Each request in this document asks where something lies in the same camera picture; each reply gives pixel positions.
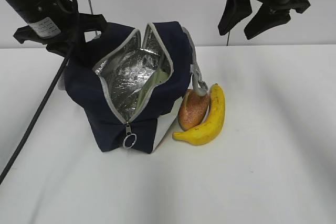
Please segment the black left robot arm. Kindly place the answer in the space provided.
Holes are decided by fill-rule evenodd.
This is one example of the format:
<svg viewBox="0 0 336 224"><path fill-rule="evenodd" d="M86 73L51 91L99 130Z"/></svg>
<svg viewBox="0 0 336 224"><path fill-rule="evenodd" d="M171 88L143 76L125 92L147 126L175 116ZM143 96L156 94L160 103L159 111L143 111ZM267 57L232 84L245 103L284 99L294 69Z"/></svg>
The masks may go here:
<svg viewBox="0 0 336 224"><path fill-rule="evenodd" d="M13 35L20 44L37 42L63 57L86 43L85 33L107 28L103 15L80 13L77 0L5 1L27 24Z"/></svg>

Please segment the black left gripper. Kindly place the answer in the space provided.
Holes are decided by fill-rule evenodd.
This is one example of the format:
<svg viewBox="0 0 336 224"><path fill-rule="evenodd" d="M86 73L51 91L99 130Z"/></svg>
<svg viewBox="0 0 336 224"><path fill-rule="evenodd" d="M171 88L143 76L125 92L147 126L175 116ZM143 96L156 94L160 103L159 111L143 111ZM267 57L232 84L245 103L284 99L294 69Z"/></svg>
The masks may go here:
<svg viewBox="0 0 336 224"><path fill-rule="evenodd" d="M18 13L27 25L17 28L13 37L20 44L46 45L48 51L61 56L71 44L85 44L84 33L104 32L108 26L103 15L79 13L71 0L41 0Z"/></svg>

